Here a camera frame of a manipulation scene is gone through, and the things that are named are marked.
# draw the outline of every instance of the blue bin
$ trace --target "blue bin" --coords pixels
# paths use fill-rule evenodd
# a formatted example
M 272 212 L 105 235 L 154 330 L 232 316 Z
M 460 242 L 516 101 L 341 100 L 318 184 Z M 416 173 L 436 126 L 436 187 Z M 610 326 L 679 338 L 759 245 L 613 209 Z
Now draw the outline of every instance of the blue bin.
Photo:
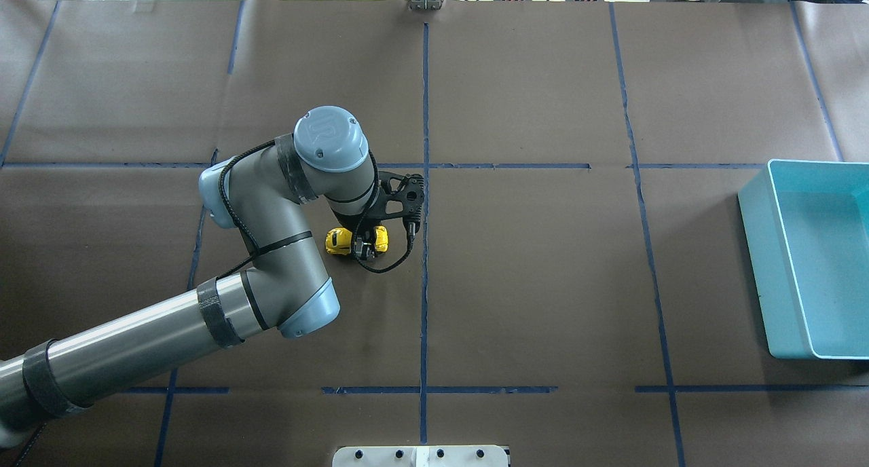
M 869 359 L 869 164 L 770 160 L 739 207 L 769 352 Z

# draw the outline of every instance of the yellow toy car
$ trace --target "yellow toy car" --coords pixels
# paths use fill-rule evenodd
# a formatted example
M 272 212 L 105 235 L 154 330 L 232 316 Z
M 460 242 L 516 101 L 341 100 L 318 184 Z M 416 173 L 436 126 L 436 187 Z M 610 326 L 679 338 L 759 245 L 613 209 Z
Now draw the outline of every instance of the yellow toy car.
M 383 226 L 375 226 L 377 238 L 375 241 L 375 253 L 386 253 L 389 249 L 389 235 Z M 349 255 L 350 245 L 353 242 L 353 231 L 347 228 L 335 228 L 326 233 L 326 253 L 330 255 Z

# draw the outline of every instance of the black clamp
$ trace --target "black clamp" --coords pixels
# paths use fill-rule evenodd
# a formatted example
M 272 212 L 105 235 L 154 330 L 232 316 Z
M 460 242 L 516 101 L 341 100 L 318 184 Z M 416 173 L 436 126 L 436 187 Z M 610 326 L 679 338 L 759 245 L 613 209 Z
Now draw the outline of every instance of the black clamp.
M 217 279 L 212 278 L 196 287 L 196 298 L 199 299 L 199 313 L 208 327 L 208 332 L 221 348 L 230 348 L 244 343 L 236 333 L 236 328 L 223 313 L 220 296 L 217 294 Z
M 22 376 L 28 395 L 52 417 L 69 417 L 87 411 L 92 405 L 77 405 L 57 386 L 52 366 L 49 365 L 49 347 L 57 340 L 49 340 L 24 353 Z
M 372 260 L 377 256 L 375 252 L 377 240 L 375 226 L 381 225 L 383 221 L 399 219 L 400 217 L 407 231 L 409 242 L 422 225 L 422 205 L 425 199 L 425 181 L 422 175 L 415 173 L 400 176 L 390 171 L 379 170 L 378 181 L 379 189 L 375 199 L 360 215 L 361 221 L 357 220 L 354 226 L 345 226 L 357 228 L 353 235 L 351 253 L 361 260 Z M 397 182 L 395 188 L 393 188 L 393 182 Z M 389 212 L 388 203 L 390 202 L 400 203 L 401 209 Z

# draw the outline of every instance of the blue painter's tape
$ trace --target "blue painter's tape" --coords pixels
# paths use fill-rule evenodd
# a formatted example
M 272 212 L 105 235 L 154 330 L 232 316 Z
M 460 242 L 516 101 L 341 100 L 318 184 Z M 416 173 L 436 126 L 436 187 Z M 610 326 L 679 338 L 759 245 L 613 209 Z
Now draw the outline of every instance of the blue painter's tape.
M 551 394 L 556 386 L 432 386 L 429 394 Z
M 377 166 L 382 169 L 422 169 L 423 164 L 382 164 L 377 162 Z
M 236 32 L 232 37 L 232 50 L 229 52 L 229 64 L 226 67 L 227 75 L 232 75 L 232 71 L 236 68 L 236 50 L 238 50 L 238 37 L 242 32 L 242 15 L 244 13 L 244 4 L 243 0 L 238 3 L 238 16 L 236 16 Z
M 824 124 L 826 124 L 826 131 L 830 135 L 830 141 L 832 142 L 832 149 L 836 152 L 836 159 L 838 161 L 843 161 L 842 157 L 842 149 L 838 144 L 838 137 L 836 136 L 836 130 L 832 129 L 832 121 L 830 120 L 830 114 L 826 109 L 826 101 L 824 100 L 824 94 L 820 92 L 820 86 L 817 84 L 817 77 L 814 73 L 814 67 L 812 65 L 812 58 L 809 58 L 809 52 L 806 48 L 806 39 L 803 37 L 803 28 L 800 26 L 800 16 L 797 14 L 797 6 L 794 2 L 790 3 L 791 5 L 791 17 L 794 19 L 794 28 L 797 30 L 797 40 L 800 41 L 800 50 L 803 52 L 803 60 L 806 61 L 806 68 L 809 71 L 809 77 L 812 79 L 812 86 L 815 90 L 815 96 L 817 97 L 817 103 L 820 104 L 820 112 L 824 116 Z
M 420 318 L 420 445 L 428 443 L 428 213 L 431 192 L 428 151 L 428 22 L 422 25 L 422 176 L 425 179 L 422 203 L 422 311 Z
M 420 388 L 416 386 L 384 386 L 384 387 L 322 387 L 323 394 L 419 394 Z
M 18 107 L 16 107 L 15 115 L 13 115 L 12 117 L 12 124 L 10 124 L 9 126 L 9 132 L 6 133 L 6 142 L 3 143 L 3 150 L 0 151 L 0 167 L 3 167 L 4 162 L 6 161 L 6 155 L 9 155 L 9 148 L 12 147 L 12 137 L 15 136 L 15 130 L 18 129 L 18 121 L 21 120 L 21 113 L 24 111 L 24 105 L 27 102 L 27 96 L 31 93 L 33 80 L 37 76 L 39 64 L 41 60 L 43 60 L 43 55 L 45 54 L 45 46 L 49 43 L 49 36 L 52 36 L 52 30 L 57 19 L 57 10 L 59 9 L 60 1 L 58 0 L 55 3 L 54 10 L 52 10 L 52 18 L 49 19 L 49 25 L 47 25 L 47 27 L 45 28 L 43 42 L 39 44 L 39 50 L 37 50 L 37 57 L 33 60 L 31 73 L 30 75 L 27 75 L 27 83 L 24 84 L 24 91 L 21 93 L 21 99 L 18 101 Z
M 130 387 L 121 394 L 167 394 L 168 387 Z M 175 394 L 229 394 L 229 387 L 175 387 Z
M 766 164 L 640 164 L 640 169 L 713 169 L 713 170 L 760 170 Z
M 869 386 L 850 386 L 850 384 L 712 384 L 711 386 L 674 386 L 679 393 L 697 392 L 866 392 Z M 638 394 L 660 394 L 669 392 L 667 386 L 637 386 Z
M 160 423 L 160 436 L 158 438 L 158 451 L 154 455 L 154 467 L 161 467 L 162 455 L 166 447 L 166 436 L 168 435 L 168 422 L 172 415 L 172 400 L 174 399 L 174 384 L 178 380 L 178 369 L 173 369 L 168 378 L 168 390 L 166 392 L 166 402 L 164 405 L 164 416 Z
M 590 164 L 431 164 L 432 169 L 584 169 L 590 170 Z
M 205 206 L 199 209 L 199 225 L 196 227 L 196 242 L 193 244 L 193 257 L 190 259 L 190 273 L 187 275 L 187 290 L 195 287 L 196 269 L 199 268 L 199 254 L 202 250 L 202 227 L 205 226 Z
M 167 391 L 168 387 L 130 387 L 121 394 L 165 394 Z
M 640 162 L 637 157 L 637 145 L 633 136 L 633 126 L 627 109 L 627 84 L 625 81 L 624 64 L 621 61 L 621 46 L 618 45 L 618 26 L 615 20 L 615 6 L 609 3 L 609 18 L 612 24 L 612 46 L 615 49 L 615 62 L 618 67 L 618 83 L 621 86 L 621 103 L 625 112 L 625 127 L 627 137 L 630 140 L 631 162 L 633 166 L 633 182 L 637 188 L 637 202 L 640 205 L 640 220 L 643 227 L 643 239 L 646 243 L 646 259 L 649 270 L 652 273 L 652 287 L 654 288 L 654 304 L 658 312 L 658 336 L 661 341 L 661 356 L 664 360 L 664 374 L 667 378 L 668 396 L 670 399 L 670 418 L 673 422 L 673 438 L 676 442 L 676 458 L 679 467 L 685 467 L 685 451 L 682 447 L 682 427 L 679 422 L 679 409 L 676 405 L 676 391 L 673 389 L 673 367 L 670 365 L 670 351 L 667 345 L 667 330 L 664 327 L 664 310 L 661 306 L 661 292 L 658 288 L 658 272 L 655 269 L 654 253 L 652 252 L 652 236 L 649 232 L 648 217 L 646 216 L 646 201 L 643 199 L 642 180 L 640 179 Z
M 176 394 L 217 394 L 223 396 L 229 394 L 229 387 L 176 387 Z
M 326 395 L 344 394 L 419 394 L 417 386 L 357 386 L 322 387 Z M 431 386 L 427 394 L 551 394 L 557 386 Z

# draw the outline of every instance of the black velcro strap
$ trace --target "black velcro strap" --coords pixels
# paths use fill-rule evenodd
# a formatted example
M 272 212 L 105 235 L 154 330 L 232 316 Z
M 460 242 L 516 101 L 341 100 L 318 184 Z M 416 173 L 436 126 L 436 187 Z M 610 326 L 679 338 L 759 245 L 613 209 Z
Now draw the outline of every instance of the black velcro strap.
M 217 294 L 217 279 L 212 278 L 196 288 L 196 297 L 199 299 L 199 313 L 208 326 L 208 332 L 221 348 L 229 348 L 244 340 L 239 338 L 232 322 L 223 314 L 220 306 L 220 296 Z
M 298 197 L 302 204 L 316 200 L 317 195 L 311 188 L 305 171 L 301 169 L 299 154 L 295 152 L 293 134 L 277 136 L 274 139 L 274 146 L 277 147 L 277 162 L 280 164 L 280 171 L 283 172 L 283 177 L 289 183 L 289 189 L 295 194 L 295 197 Z
M 313 238 L 313 237 L 314 237 L 314 235 L 311 234 L 310 231 L 305 231 L 304 233 L 299 233 L 299 234 L 297 234 L 297 235 L 292 235 L 292 236 L 289 237 L 289 238 L 283 238 L 283 239 L 280 240 L 280 241 L 270 242 L 270 244 L 267 244 L 267 245 L 265 245 L 265 246 L 261 246 L 261 247 L 260 247 L 260 250 L 257 251 L 255 254 L 256 254 L 258 257 L 261 257 L 261 256 L 263 256 L 264 254 L 269 253 L 270 251 L 275 251 L 275 250 L 277 250 L 277 248 L 283 248 L 283 247 L 287 246 L 288 244 L 294 244 L 294 242 L 302 241 L 303 239 L 308 239 L 308 238 Z
M 49 346 L 56 340 L 49 340 L 24 353 L 24 387 L 28 394 L 45 412 L 53 417 L 68 417 L 86 411 L 91 405 L 76 405 L 69 401 L 57 386 L 52 368 L 49 365 Z

